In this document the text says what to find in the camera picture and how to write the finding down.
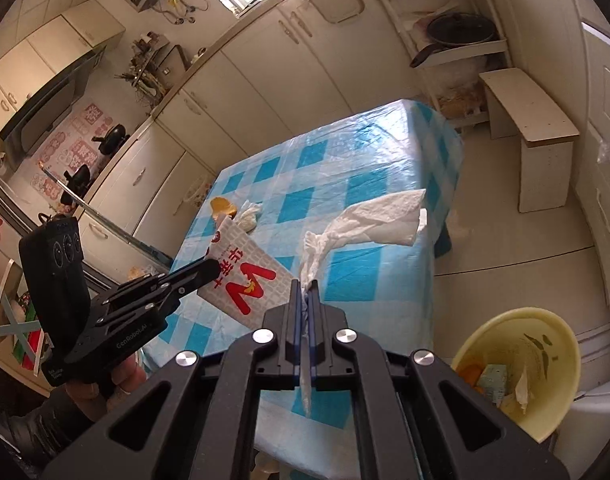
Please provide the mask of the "left hand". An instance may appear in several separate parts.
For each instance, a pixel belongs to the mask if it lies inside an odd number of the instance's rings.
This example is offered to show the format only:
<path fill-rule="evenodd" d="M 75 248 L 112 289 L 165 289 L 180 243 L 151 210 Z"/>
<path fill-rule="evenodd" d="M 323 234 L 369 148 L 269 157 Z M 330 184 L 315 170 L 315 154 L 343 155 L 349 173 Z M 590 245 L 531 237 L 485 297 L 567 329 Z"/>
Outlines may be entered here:
<path fill-rule="evenodd" d="M 66 393 L 88 419 L 98 422 L 146 380 L 147 374 L 137 354 L 133 354 L 115 367 L 108 378 L 102 379 L 101 384 L 72 380 L 66 383 Z"/>

